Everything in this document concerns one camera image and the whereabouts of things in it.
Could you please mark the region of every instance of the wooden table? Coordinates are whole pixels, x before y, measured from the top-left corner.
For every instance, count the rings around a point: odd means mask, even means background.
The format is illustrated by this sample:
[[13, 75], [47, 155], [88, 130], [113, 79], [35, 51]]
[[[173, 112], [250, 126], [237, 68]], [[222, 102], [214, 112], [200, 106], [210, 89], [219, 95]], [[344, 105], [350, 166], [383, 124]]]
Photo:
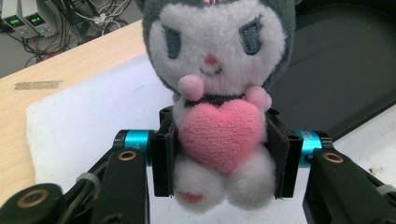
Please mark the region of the wooden table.
[[146, 52], [141, 21], [0, 79], [0, 205], [35, 183], [26, 107]]

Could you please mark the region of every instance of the kuromi plush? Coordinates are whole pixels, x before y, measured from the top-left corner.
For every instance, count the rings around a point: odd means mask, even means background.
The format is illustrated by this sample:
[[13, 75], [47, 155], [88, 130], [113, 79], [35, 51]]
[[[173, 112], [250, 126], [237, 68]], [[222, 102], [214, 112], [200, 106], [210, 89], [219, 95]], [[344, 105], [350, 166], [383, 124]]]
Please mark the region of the kuromi plush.
[[174, 190], [204, 212], [224, 199], [267, 205], [275, 164], [264, 146], [264, 88], [290, 59], [295, 0], [138, 0], [150, 61], [174, 94], [182, 145]]

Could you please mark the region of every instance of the pink heart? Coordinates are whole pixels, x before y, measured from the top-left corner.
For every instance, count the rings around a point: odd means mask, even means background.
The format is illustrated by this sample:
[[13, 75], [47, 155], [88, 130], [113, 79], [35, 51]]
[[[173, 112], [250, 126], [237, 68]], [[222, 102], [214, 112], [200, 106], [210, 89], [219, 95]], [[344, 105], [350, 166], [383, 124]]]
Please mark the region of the pink heart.
[[258, 107], [243, 100], [219, 108], [198, 104], [184, 118], [178, 137], [196, 160], [228, 174], [257, 148], [263, 123]]

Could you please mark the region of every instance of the black mat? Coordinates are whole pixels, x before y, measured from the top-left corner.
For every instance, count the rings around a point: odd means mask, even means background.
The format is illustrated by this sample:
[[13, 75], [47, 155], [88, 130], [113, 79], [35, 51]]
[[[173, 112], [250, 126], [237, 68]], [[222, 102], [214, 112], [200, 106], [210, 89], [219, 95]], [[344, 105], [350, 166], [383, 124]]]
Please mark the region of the black mat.
[[297, 12], [289, 69], [270, 90], [283, 123], [336, 140], [396, 103], [396, 1], [303, 0]]

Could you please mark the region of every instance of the white paper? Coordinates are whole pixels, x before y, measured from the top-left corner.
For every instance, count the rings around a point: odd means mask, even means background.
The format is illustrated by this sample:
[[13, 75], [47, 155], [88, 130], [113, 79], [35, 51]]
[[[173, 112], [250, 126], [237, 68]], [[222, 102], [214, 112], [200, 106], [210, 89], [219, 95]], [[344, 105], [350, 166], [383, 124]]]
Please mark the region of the white paper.
[[[64, 192], [112, 146], [121, 129], [159, 128], [158, 111], [172, 93], [156, 77], [147, 55], [135, 58], [27, 108], [27, 139], [37, 183]], [[340, 139], [335, 146], [382, 181], [396, 186], [396, 106]], [[151, 223], [306, 223], [302, 202], [309, 170], [300, 169], [292, 199], [242, 211], [224, 202], [204, 215], [153, 194], [148, 168]]]

